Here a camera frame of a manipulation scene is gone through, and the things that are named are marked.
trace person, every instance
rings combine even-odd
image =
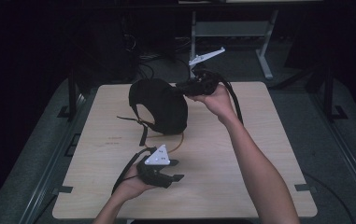
[[[226,127],[245,186],[261,222],[263,224],[300,223],[292,196],[283,178],[257,147],[245,126],[238,119],[227,89],[220,84],[211,95],[188,96],[188,98],[204,103]],[[137,171],[133,165],[126,176],[135,176],[136,174]],[[146,185],[137,177],[123,181],[110,196],[93,223],[113,223],[126,201],[152,188],[155,187]]]

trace black controller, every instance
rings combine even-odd
[[[176,84],[177,93],[187,96],[210,95],[216,90],[220,82],[219,74],[206,69],[194,70],[193,72],[195,77]]]

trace table top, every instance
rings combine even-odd
[[[277,167],[292,195],[299,217],[314,217],[317,207],[304,185],[298,162],[282,127],[277,110],[262,82],[233,82],[244,124],[265,156]],[[143,132],[134,121],[128,105],[131,85],[106,85],[99,88],[87,118],[63,186],[71,193],[60,193],[53,209],[56,218],[95,218],[102,209],[124,166],[143,149]],[[187,100],[188,126],[182,145],[170,153],[179,160],[162,173],[184,175],[168,189],[146,191],[128,201],[119,218],[242,218],[257,217],[245,188],[229,135],[216,116],[202,103]],[[150,114],[143,119],[151,119]],[[181,135],[160,136],[149,132],[147,145],[176,147]]]

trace table leg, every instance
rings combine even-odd
[[[190,52],[190,60],[193,60],[195,58],[195,24],[196,24],[196,19],[195,19],[195,11],[192,12],[192,51]],[[190,77],[195,77],[194,73],[192,72],[192,69],[195,67],[195,65],[190,65]]]
[[[256,56],[259,60],[260,66],[262,67],[265,78],[272,79],[273,75],[271,73],[270,67],[268,66],[267,60],[265,59],[265,52],[267,51],[268,43],[270,42],[271,34],[273,34],[274,24],[277,20],[278,10],[274,10],[270,21],[267,25],[265,35],[264,35],[264,43],[260,49],[256,49]]]

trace vr controller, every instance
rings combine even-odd
[[[220,82],[219,74],[206,69],[194,70],[193,72],[195,77],[175,85],[175,91],[178,94],[187,96],[210,95],[216,90]]]
[[[165,145],[157,147],[147,147],[140,152],[136,153],[133,158],[128,162],[125,168],[122,170],[119,178],[114,184],[113,190],[117,189],[120,183],[128,178],[125,178],[128,170],[134,164],[134,162],[139,158],[139,156],[144,152],[150,152],[151,155],[145,156],[142,160],[137,164],[136,169],[138,172],[138,177],[148,185],[153,185],[157,187],[163,187],[167,189],[172,182],[179,182],[184,175],[165,175],[161,173],[161,170],[166,166],[176,166],[178,164],[177,160],[169,160],[168,152],[166,150]]]

